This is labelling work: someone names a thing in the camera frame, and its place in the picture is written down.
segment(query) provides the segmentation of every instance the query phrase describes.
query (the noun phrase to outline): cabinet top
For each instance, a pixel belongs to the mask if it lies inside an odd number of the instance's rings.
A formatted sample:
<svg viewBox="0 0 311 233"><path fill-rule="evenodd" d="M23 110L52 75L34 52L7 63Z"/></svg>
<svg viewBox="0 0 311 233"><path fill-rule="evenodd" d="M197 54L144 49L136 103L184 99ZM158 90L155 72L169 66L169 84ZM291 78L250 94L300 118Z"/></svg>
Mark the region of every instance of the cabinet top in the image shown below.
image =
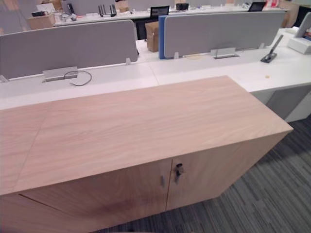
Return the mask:
<svg viewBox="0 0 311 233"><path fill-rule="evenodd" d="M289 132L227 76L0 111L0 195Z"/></svg>

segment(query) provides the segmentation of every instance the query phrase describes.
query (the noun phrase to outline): cabinet door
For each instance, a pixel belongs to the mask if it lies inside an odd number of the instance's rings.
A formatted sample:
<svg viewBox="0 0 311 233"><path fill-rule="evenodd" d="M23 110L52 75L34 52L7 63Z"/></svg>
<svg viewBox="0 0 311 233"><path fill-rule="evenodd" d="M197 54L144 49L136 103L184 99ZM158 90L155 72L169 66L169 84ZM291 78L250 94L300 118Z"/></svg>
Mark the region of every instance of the cabinet door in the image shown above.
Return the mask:
<svg viewBox="0 0 311 233"><path fill-rule="evenodd" d="M219 196L285 135L274 134L173 159L167 210Z"/></svg>
<svg viewBox="0 0 311 233"><path fill-rule="evenodd" d="M164 212L171 165L164 160L22 194L74 216L90 232Z"/></svg>
<svg viewBox="0 0 311 233"><path fill-rule="evenodd" d="M74 218L21 195L0 198L2 233L71 233L80 232Z"/></svg>

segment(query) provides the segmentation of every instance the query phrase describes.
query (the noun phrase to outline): desk surface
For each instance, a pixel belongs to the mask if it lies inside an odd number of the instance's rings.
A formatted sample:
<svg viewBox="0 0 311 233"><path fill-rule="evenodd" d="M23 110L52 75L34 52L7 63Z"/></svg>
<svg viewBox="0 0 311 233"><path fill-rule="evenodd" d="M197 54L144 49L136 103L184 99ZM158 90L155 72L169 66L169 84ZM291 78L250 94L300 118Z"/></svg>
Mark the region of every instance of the desk surface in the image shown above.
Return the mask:
<svg viewBox="0 0 311 233"><path fill-rule="evenodd" d="M194 9L183 12L171 12L170 15L193 15L193 14L205 14L205 13L220 13L220 12L243 12L247 11L247 9L242 8L241 6L222 6L222 7L211 7L206 9ZM271 8L265 7L264 11L286 11L286 9L281 8ZM118 13L115 17L100 17L96 16L83 16L77 18L77 21L68 21L68 22L57 22L54 24L55 27L58 26L66 26L73 24L81 24L81 23L93 23L93 22L101 22L101 21L114 21L114 20L122 20L122 19L139 19L139 18L148 18L150 17L150 12L148 11L137 11L131 14L130 12Z"/></svg>
<svg viewBox="0 0 311 233"><path fill-rule="evenodd" d="M0 178L10 180L0 194L292 130L225 76L8 109L0 116Z"/></svg>
<svg viewBox="0 0 311 233"><path fill-rule="evenodd" d="M42 75L0 83L0 109L222 75L229 75L248 92L311 84L311 54L302 55L286 47L293 35L280 29L276 39L281 33L284 37L275 51L278 56L270 64L260 62L270 48L240 51L240 57L218 60L209 54L198 59L160 60L157 52L147 50L146 42L137 41L140 55L136 63L85 68L93 75L86 86L71 86L73 80L42 83ZM87 79L86 74L79 74L74 82Z"/></svg>

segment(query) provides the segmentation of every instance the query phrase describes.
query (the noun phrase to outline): black cable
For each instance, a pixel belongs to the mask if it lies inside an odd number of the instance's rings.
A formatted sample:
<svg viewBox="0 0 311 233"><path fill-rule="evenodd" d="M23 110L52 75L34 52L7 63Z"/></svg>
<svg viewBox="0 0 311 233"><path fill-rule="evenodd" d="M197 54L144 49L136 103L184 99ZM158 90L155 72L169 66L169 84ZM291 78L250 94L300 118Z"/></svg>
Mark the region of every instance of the black cable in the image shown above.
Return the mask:
<svg viewBox="0 0 311 233"><path fill-rule="evenodd" d="M92 74L89 73L89 72L87 72L87 71L84 71L84 70L72 70L72 71L69 71L69 72L67 72L66 74L64 74L63 79L65 79L65 78L66 78L66 75L68 75L69 73L74 73L74 72L76 72L77 74L78 74L79 72L86 73L86 74L88 74L88 75L90 76L90 78L89 78L89 80L88 80L86 83L84 83L84 84L74 84L74 83L70 83L70 84L73 85L73 86L84 86L84 85L88 84L88 83L92 80Z"/></svg>

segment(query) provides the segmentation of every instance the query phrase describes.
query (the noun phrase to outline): blue divider edge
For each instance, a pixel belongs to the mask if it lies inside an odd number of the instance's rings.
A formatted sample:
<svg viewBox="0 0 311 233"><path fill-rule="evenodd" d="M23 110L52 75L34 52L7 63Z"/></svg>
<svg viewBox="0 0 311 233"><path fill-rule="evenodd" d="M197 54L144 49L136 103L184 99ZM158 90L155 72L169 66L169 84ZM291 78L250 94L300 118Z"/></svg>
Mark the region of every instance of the blue divider edge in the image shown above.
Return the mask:
<svg viewBox="0 0 311 233"><path fill-rule="evenodd" d="M167 16L159 16L159 58L165 59L164 56L164 27L165 18Z"/></svg>

